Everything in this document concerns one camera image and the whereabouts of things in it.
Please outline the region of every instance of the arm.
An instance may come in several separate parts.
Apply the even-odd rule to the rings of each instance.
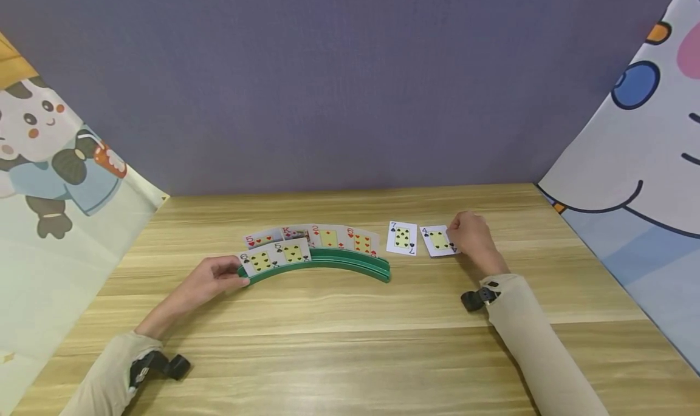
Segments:
[[[61,416],[121,415],[136,394],[129,386],[132,363],[161,350],[160,339],[177,319],[221,292],[247,286],[249,279],[236,274],[239,266],[235,256],[204,259],[133,332],[116,336],[107,344]]]
[[[447,235],[477,265],[482,286],[501,293],[487,307],[489,321],[520,366],[540,414],[608,416],[525,279],[508,270],[484,218],[459,213]]]

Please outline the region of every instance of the wood grain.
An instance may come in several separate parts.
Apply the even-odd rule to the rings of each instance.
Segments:
[[[611,415],[697,415],[700,380],[532,185],[171,198],[22,399],[55,415],[116,333],[132,329],[204,257],[287,223],[381,233],[483,214]],[[463,256],[384,253],[392,281],[346,270],[278,275],[203,306],[166,342],[194,369],[151,378],[130,415],[535,415]]]

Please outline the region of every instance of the hand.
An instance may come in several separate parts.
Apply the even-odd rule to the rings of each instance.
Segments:
[[[134,332],[161,339],[180,316],[206,304],[221,292],[247,286],[250,280],[239,277],[236,272],[240,264],[238,257],[232,255],[205,258],[146,316]]]
[[[506,260],[493,243],[486,220],[471,211],[462,211],[447,228],[447,236],[462,254],[474,261],[482,272],[479,279],[492,274],[510,273]]]

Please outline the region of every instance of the black wrist mount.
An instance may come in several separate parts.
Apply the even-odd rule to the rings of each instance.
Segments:
[[[141,360],[132,363],[129,371],[129,387],[137,389],[151,369],[157,370],[167,378],[182,380],[191,366],[190,362],[179,353],[173,360],[168,360],[161,351],[149,352]]]

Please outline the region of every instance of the fabric backdrop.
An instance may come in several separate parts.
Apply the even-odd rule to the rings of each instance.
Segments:
[[[0,0],[173,195],[536,181],[671,0]]]

